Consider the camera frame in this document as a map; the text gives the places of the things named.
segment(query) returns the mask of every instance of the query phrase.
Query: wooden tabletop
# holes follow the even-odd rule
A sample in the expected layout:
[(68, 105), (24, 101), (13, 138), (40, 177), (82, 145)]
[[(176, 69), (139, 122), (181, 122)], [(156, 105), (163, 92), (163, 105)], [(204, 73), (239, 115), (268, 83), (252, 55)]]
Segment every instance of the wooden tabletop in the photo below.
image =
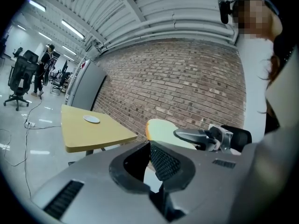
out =
[[(132, 141), (137, 134), (128, 130), (107, 114), (87, 111), (62, 105), (62, 134), (68, 153), (103, 148)], [(92, 115), (100, 120), (93, 124), (84, 120), (84, 115)]]

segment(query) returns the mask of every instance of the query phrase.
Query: ceiling light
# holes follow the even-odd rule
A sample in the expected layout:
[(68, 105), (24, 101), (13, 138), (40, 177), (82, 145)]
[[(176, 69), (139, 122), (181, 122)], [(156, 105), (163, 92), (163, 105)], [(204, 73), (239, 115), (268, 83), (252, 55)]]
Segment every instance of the ceiling light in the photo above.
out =
[(71, 52), (71, 53), (73, 53), (74, 55), (76, 55), (76, 53), (75, 52), (73, 52), (73, 51), (71, 51), (70, 49), (68, 49), (67, 47), (65, 47), (65, 46), (62, 46), (64, 49), (66, 49), (66, 50), (68, 50), (69, 52)]
[(42, 35), (43, 37), (45, 37), (45, 38), (49, 39), (50, 41), (52, 41), (52, 39), (51, 39), (51, 38), (47, 37), (47, 36), (46, 36), (46, 35), (44, 35), (43, 33), (40, 33), (40, 32), (38, 32), (38, 34), (39, 34), (39, 35)]
[(67, 58), (69, 58), (70, 60), (74, 61), (73, 59), (71, 59), (70, 57), (68, 57), (67, 55), (64, 54), (64, 56), (66, 56)]
[(37, 2), (34, 2), (32, 0), (29, 0), (29, 3), (35, 7), (37, 7), (38, 9), (42, 10), (43, 12), (46, 11), (46, 7), (44, 7), (43, 5), (37, 3)]
[[(46, 47), (49, 47), (48, 45), (46, 45)], [(56, 51), (55, 49), (54, 49), (54, 51)]]
[(18, 27), (26, 31), (26, 29), (24, 27), (21, 27), (20, 25), (18, 25)]
[(69, 23), (67, 23), (65, 20), (61, 20), (61, 23), (63, 25), (65, 25), (69, 30), (71, 30), (73, 33), (75, 33), (76, 35), (78, 35), (78, 37), (80, 37), (81, 39), (84, 38), (84, 36), (82, 35), (82, 33), (79, 33), (75, 28), (73, 28)]

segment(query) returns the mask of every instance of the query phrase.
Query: table leg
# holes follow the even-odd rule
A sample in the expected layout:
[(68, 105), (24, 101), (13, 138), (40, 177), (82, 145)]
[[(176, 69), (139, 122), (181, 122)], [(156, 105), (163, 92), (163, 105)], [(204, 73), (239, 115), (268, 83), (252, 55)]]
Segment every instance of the table leg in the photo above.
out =
[(93, 154), (93, 150), (87, 150), (85, 156)]

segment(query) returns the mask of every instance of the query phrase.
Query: brick wall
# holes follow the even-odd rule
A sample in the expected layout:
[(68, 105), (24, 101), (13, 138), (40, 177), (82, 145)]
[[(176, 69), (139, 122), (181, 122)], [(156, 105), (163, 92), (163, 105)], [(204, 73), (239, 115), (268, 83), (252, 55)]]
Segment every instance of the brick wall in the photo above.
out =
[(207, 129), (243, 127), (245, 82), (238, 52), (213, 42), (159, 40), (103, 55), (107, 78), (93, 110), (145, 137), (149, 119)]

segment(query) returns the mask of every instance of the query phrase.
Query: ceiling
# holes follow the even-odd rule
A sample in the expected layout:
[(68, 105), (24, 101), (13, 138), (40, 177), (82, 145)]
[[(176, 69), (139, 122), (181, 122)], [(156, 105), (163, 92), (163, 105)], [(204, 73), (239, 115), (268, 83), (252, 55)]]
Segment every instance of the ceiling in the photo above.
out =
[[(21, 9), (31, 28), (76, 52), (94, 59), (103, 52), (152, 39), (206, 39), (233, 45), (238, 35), (231, 19), (220, 21), (218, 0), (33, 0), (46, 7), (43, 12), (26, 2)], [(65, 20), (84, 35), (66, 28)]]

